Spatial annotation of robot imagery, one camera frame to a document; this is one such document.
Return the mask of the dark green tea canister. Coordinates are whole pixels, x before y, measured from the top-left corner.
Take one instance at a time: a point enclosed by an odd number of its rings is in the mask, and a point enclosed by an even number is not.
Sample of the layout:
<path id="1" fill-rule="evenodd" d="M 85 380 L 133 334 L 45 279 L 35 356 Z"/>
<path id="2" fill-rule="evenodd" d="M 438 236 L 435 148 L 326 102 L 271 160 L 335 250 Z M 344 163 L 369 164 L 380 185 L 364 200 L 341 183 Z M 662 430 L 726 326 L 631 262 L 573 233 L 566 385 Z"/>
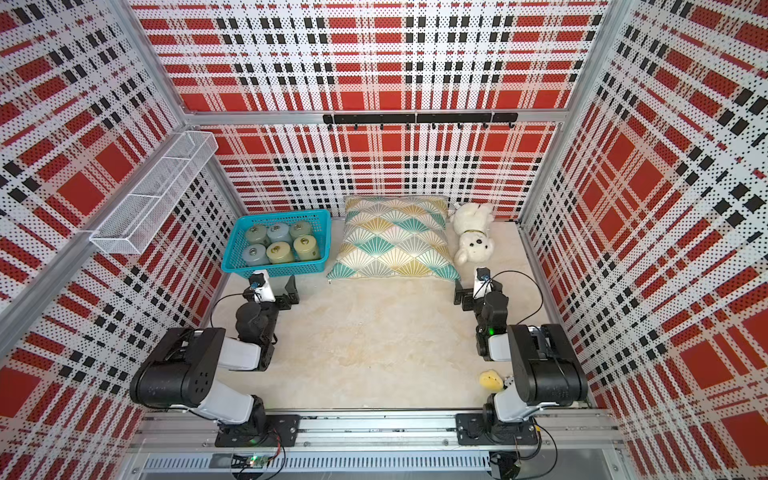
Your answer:
<path id="1" fill-rule="evenodd" d="M 267 246 L 270 243 L 267 227 L 263 224 L 253 224 L 244 233 L 248 244 L 260 244 Z"/>

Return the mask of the teal plastic basket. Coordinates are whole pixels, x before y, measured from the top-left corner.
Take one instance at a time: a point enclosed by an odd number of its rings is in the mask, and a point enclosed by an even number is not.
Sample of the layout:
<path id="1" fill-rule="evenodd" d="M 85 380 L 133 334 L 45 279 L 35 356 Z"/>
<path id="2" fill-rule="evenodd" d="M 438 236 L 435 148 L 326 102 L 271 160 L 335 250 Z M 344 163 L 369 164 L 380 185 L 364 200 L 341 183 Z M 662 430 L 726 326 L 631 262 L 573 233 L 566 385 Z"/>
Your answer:
<path id="1" fill-rule="evenodd" d="M 331 246 L 331 215 L 302 210 L 243 216 L 236 220 L 222 270 L 249 277 L 264 269 L 273 277 L 325 270 Z"/>

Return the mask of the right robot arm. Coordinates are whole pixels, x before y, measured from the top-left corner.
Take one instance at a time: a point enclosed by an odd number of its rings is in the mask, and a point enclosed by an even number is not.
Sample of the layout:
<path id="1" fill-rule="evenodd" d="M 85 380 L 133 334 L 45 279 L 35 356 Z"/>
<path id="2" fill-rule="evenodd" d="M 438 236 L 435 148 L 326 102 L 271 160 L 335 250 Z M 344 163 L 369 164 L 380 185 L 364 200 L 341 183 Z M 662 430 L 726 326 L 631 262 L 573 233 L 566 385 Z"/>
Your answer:
<path id="1" fill-rule="evenodd" d="M 491 278 L 472 288 L 456 281 L 453 303 L 475 315 L 478 355 L 512 367 L 511 382 L 488 397 L 478 420 L 457 419 L 469 438 L 523 439 L 535 431 L 535 414 L 587 399 L 586 375 L 560 325 L 509 324 L 509 299 Z"/>

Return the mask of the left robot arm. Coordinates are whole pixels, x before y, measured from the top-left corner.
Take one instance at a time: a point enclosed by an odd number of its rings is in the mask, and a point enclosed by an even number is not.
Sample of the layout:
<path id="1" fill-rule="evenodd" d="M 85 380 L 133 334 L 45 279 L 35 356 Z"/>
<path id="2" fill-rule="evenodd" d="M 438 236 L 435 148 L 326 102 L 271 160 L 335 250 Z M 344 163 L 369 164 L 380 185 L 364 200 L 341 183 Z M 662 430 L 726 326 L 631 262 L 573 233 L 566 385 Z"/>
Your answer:
<path id="1" fill-rule="evenodd" d="M 279 420 L 266 413 L 264 401 L 246 395 L 216 378 L 220 369 L 234 372 L 264 372 L 271 364 L 278 343 L 279 313 L 300 303 L 296 279 L 288 277 L 284 293 L 271 289 L 267 272 L 249 277 L 242 304 L 235 314 L 237 336 L 221 327 L 167 330 L 134 374 L 129 388 L 131 400 L 143 407 L 185 410 L 216 423 L 219 443 L 284 439 L 284 431 L 297 428 L 298 418 Z"/>

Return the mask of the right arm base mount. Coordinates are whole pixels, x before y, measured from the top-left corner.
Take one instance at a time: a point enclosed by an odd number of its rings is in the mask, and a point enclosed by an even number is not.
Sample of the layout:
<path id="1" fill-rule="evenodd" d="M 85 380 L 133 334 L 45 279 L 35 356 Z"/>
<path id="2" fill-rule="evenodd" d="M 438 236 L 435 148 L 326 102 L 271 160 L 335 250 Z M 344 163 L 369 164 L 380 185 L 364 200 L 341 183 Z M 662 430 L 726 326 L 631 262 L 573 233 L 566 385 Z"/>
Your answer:
<path id="1" fill-rule="evenodd" d="M 482 413 L 455 415 L 458 443 L 462 446 L 536 446 L 539 434 L 531 421 L 505 423 Z"/>

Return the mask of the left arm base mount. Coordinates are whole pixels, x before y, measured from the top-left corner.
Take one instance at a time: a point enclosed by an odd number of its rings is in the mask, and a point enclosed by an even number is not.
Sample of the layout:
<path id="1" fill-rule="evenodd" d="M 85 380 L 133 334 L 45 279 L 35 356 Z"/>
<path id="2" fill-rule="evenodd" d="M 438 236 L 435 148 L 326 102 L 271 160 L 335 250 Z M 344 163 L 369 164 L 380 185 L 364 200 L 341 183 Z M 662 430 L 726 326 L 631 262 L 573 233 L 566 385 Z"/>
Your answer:
<path id="1" fill-rule="evenodd" d="M 219 426 L 217 448 L 293 447 L 299 433 L 300 415 L 268 414 L 240 425 Z"/>

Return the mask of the blue grey tea canister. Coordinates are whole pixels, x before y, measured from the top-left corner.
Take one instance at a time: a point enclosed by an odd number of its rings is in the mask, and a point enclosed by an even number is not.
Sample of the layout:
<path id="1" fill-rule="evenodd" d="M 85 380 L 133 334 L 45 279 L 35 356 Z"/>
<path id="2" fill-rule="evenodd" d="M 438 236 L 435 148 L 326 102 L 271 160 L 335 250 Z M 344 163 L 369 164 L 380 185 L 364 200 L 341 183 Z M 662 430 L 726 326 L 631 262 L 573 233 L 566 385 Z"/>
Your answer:
<path id="1" fill-rule="evenodd" d="M 268 265 L 270 263 L 266 247 L 262 244 L 248 245 L 243 249 L 241 258 L 247 266 Z"/>

